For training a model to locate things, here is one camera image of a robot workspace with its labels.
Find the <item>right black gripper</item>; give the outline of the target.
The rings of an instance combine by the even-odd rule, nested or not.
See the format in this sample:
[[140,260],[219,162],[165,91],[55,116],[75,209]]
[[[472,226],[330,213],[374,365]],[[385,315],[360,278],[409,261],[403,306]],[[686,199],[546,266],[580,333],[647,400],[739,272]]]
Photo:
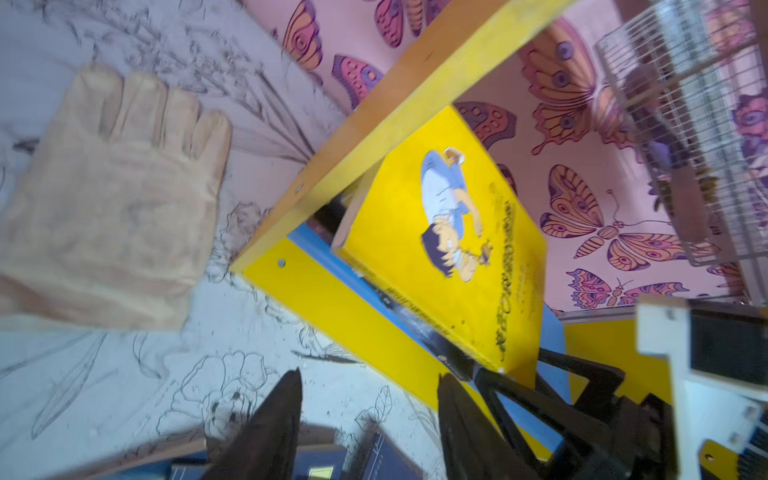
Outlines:
[[[531,479],[676,479],[673,409],[654,395],[639,404],[615,395],[623,370],[540,348],[538,360],[587,380],[569,406],[503,375],[481,368],[474,384],[507,443],[518,470]],[[509,399],[547,424],[562,442],[543,463],[522,437],[501,400]],[[607,414],[601,418],[588,414]]]

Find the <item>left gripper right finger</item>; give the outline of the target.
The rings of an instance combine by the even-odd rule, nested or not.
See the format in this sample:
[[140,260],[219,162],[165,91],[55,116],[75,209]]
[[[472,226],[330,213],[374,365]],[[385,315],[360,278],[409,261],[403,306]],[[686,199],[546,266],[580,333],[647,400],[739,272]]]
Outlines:
[[437,397],[440,438],[448,479],[538,477],[453,375],[440,377]]

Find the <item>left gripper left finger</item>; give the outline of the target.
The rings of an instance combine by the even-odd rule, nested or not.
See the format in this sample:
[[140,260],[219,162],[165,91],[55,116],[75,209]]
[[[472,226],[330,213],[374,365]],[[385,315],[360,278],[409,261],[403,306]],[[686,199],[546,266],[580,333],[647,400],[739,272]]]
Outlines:
[[298,447],[302,377],[287,371],[205,479],[290,479]]

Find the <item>yellow cartoon book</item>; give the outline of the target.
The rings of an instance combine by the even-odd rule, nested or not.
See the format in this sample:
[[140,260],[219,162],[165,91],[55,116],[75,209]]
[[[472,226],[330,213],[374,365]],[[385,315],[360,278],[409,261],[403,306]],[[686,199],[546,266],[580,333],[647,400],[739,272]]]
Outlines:
[[331,248],[480,365],[534,379],[547,243],[456,108],[366,176]]
[[[331,244],[345,213],[346,208],[339,201],[334,200],[329,205],[321,207],[307,221],[307,225],[326,243]],[[375,287],[362,274],[355,273],[330,249],[328,251],[327,257],[331,265],[342,274],[342,279],[348,286],[381,311],[390,321],[396,323],[401,330],[422,344],[459,380],[469,382],[472,379],[476,364],[474,360],[428,323]]]

